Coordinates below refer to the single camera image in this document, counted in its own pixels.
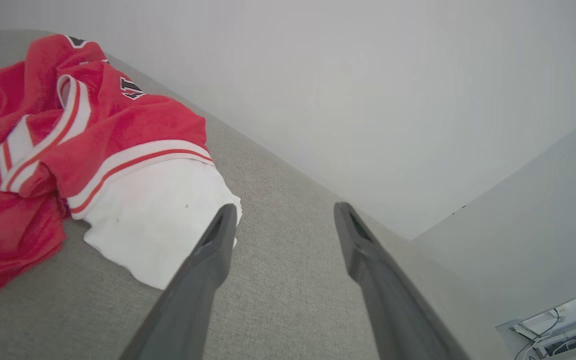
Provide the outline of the grey fabric sofa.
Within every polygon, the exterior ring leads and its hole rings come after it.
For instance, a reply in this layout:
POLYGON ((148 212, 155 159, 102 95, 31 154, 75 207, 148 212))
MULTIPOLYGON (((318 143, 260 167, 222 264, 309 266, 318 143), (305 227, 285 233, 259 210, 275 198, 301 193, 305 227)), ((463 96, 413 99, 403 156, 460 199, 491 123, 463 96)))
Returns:
MULTIPOLYGON (((217 290, 202 360, 379 360, 350 278, 332 193, 148 75, 109 56, 144 91, 206 119, 207 146, 242 219, 217 290)), ((62 249, 0 289, 0 360, 119 360, 162 292, 89 244, 83 220, 62 249)))

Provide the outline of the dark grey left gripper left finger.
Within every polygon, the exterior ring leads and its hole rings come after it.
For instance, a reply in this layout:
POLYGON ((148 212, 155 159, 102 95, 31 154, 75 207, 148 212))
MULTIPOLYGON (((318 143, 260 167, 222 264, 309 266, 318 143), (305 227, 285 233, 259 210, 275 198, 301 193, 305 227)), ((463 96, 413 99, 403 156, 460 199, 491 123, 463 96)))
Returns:
POLYGON ((119 360, 202 360, 211 310, 233 258, 237 208, 219 208, 119 360))

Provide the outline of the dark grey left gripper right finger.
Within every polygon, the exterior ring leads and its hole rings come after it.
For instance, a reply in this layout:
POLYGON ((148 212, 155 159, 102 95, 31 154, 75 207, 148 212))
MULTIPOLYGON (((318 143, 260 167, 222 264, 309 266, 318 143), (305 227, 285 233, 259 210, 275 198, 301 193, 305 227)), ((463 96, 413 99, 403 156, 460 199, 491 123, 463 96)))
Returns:
POLYGON ((334 204, 334 225, 346 271, 361 288, 380 360, 469 360, 350 203, 334 204))

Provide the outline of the red white basketball jersey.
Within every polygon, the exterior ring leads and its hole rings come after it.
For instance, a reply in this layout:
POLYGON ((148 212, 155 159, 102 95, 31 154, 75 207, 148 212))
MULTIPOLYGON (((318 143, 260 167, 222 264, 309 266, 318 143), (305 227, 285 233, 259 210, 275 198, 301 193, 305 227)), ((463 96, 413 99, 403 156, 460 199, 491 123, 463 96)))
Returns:
POLYGON ((221 207, 242 217, 206 141, 204 117, 142 91, 97 43, 35 40, 0 69, 0 289, 57 253, 71 218, 164 290, 221 207))

